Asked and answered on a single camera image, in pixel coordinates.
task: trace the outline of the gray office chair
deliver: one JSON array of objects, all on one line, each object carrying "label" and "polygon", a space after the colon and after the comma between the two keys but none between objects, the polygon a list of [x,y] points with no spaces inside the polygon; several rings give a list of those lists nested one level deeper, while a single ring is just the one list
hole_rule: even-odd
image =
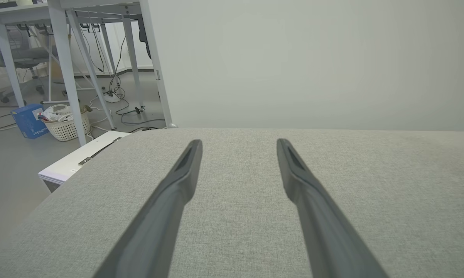
[{"label": "gray office chair", "polygon": [[[29,36],[27,32],[21,31],[16,27],[8,28],[9,41],[12,49],[13,60],[16,68],[29,69],[31,71],[32,80],[27,81],[20,85],[22,94],[26,94],[32,89],[35,89],[39,94],[45,94],[43,82],[37,76],[33,67],[40,63],[49,61],[48,51],[42,47],[31,48],[29,44]],[[52,46],[52,54],[57,56],[57,48]],[[0,52],[0,67],[5,67],[2,53]],[[9,97],[13,96],[12,90],[6,90],[2,94],[1,101],[9,102]]]},{"label": "gray office chair", "polygon": [[[31,71],[32,80],[27,81],[21,84],[21,92],[23,94],[28,93],[33,88],[36,89],[38,93],[43,95],[45,93],[45,88],[43,87],[43,82],[37,76],[33,67],[39,65],[40,63],[45,63],[49,61],[48,51],[42,47],[30,48],[28,35],[26,32],[22,34],[22,40],[17,42],[15,39],[11,43],[12,54],[14,65],[16,68],[29,69]],[[57,56],[57,48],[52,46],[52,54]],[[5,67],[4,59],[0,53],[0,67]],[[11,90],[8,90],[3,93],[1,101],[6,103],[9,101],[9,97],[13,95]]]}]

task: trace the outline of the floor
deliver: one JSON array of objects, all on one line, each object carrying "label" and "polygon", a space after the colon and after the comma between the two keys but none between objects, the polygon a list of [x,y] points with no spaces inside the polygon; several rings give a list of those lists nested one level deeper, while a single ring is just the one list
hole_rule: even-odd
[{"label": "floor", "polygon": [[[131,72],[125,73],[121,78],[121,87],[126,90],[125,99],[129,102],[131,109],[138,106],[135,96],[135,86]],[[101,86],[108,88],[110,78],[98,79]],[[141,72],[140,80],[142,94],[146,105],[146,111],[140,115],[128,114],[124,117],[125,122],[142,122],[150,119],[163,119],[162,106],[158,96],[158,88],[153,72]],[[83,79],[76,79],[81,86],[89,87],[88,82]],[[82,104],[88,104],[96,97],[94,90],[81,91],[78,93]],[[24,100],[27,103],[39,103],[44,96],[37,92],[24,93]],[[62,96],[61,90],[52,90],[54,100],[66,100]],[[117,131],[130,132],[138,127],[165,127],[164,121],[152,121],[140,125],[124,125],[121,123],[121,116],[115,114],[116,110],[125,107],[126,102],[106,103],[108,109],[112,110]],[[0,102],[0,105],[17,105],[15,99],[7,104]],[[95,107],[101,108],[98,99],[93,101]],[[0,116],[10,113],[13,108],[0,108]],[[94,122],[105,118],[103,111],[89,113],[89,121]],[[0,118],[0,127],[14,123],[11,116]],[[97,123],[105,129],[110,129],[108,121]],[[93,135],[100,136],[105,131],[94,129]],[[46,186],[38,178],[38,172],[45,167],[68,155],[79,147],[78,139],[67,142],[57,141],[51,134],[45,134],[37,139],[26,139],[19,132],[18,128],[0,131],[0,242],[14,229],[33,209],[35,209],[49,194]]]}]

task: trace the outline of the blue box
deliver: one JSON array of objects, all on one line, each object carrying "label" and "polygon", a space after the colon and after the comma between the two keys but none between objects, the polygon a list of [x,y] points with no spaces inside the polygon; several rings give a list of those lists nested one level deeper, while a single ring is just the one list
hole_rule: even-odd
[{"label": "blue box", "polygon": [[24,137],[35,139],[49,133],[45,124],[38,119],[40,112],[43,112],[41,104],[29,104],[11,111],[11,115]]}]

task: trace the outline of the tabletop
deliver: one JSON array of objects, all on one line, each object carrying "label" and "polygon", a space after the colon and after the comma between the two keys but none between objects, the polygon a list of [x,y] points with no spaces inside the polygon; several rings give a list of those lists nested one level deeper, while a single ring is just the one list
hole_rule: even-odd
[{"label": "tabletop", "polygon": [[25,6],[17,6],[17,7],[8,7],[8,8],[1,8],[0,15],[3,14],[18,14],[25,11],[38,11],[38,10],[47,10],[48,11],[48,3],[40,3],[34,5],[25,5]]},{"label": "tabletop", "polygon": [[310,277],[282,137],[390,277],[464,277],[464,132],[182,128],[85,164],[0,247],[0,277],[91,277],[193,139],[201,167],[169,277]]}]

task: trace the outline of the plastic basket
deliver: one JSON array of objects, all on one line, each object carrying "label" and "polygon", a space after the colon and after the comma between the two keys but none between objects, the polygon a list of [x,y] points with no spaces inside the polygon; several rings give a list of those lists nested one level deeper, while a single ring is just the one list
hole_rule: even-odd
[{"label": "plastic basket", "polygon": [[[62,114],[64,113],[69,114],[70,107],[66,107],[62,109],[62,112],[63,112]],[[89,133],[89,131],[91,130],[87,112],[88,111],[85,108],[81,110],[81,118],[83,120],[84,134]],[[76,127],[74,126],[74,119],[70,119],[64,122],[45,121],[43,119],[41,121],[45,123],[48,130],[50,131],[50,134],[52,134],[59,141],[65,142],[65,141],[69,141],[69,140],[72,140],[78,137]]]}]

